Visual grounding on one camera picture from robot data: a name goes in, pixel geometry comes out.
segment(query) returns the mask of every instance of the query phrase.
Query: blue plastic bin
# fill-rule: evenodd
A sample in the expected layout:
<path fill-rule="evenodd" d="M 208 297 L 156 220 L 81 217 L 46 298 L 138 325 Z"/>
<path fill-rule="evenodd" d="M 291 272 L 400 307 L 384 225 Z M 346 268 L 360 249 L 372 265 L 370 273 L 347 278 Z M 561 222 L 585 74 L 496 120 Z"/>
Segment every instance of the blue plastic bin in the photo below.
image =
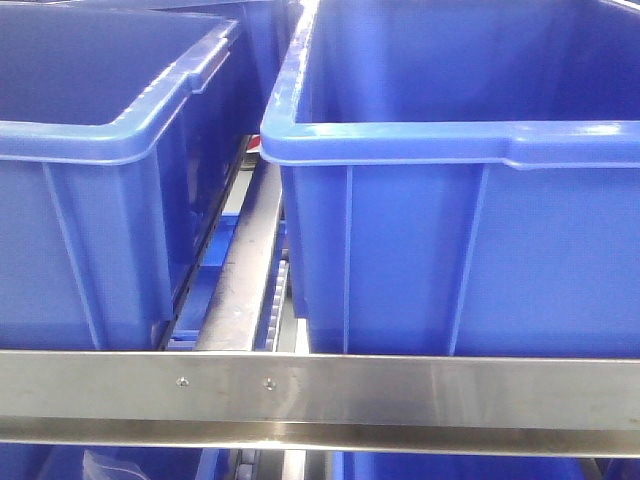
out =
<path fill-rule="evenodd" d="M 240 145 L 236 25 L 0 5 L 0 347 L 155 346 Z"/>
<path fill-rule="evenodd" d="M 0 480 L 217 480 L 227 452 L 0 444 Z"/>
<path fill-rule="evenodd" d="M 310 2 L 262 125 L 322 352 L 640 354 L 640 7 Z"/>
<path fill-rule="evenodd" d="M 585 480 L 572 458 L 333 454 L 333 480 Z"/>

